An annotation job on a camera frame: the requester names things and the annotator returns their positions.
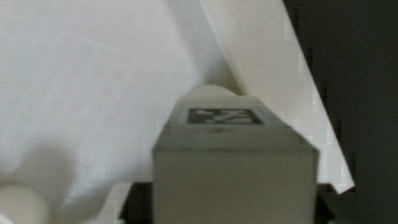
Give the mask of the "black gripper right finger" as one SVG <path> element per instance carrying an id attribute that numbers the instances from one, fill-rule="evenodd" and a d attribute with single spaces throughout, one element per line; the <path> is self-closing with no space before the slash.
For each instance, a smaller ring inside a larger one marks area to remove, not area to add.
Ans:
<path id="1" fill-rule="evenodd" d="M 336 197 L 336 190 L 331 184 L 317 186 L 317 203 L 315 203 L 315 224 L 331 224 L 336 220 L 336 211 L 331 200 Z"/>

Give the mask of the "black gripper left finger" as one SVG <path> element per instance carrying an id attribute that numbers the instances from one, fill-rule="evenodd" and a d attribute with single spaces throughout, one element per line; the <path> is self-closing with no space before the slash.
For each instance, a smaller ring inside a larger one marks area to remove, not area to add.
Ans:
<path id="1" fill-rule="evenodd" d="M 123 224 L 155 224 L 151 182 L 137 182 L 132 185 L 119 218 Z"/>

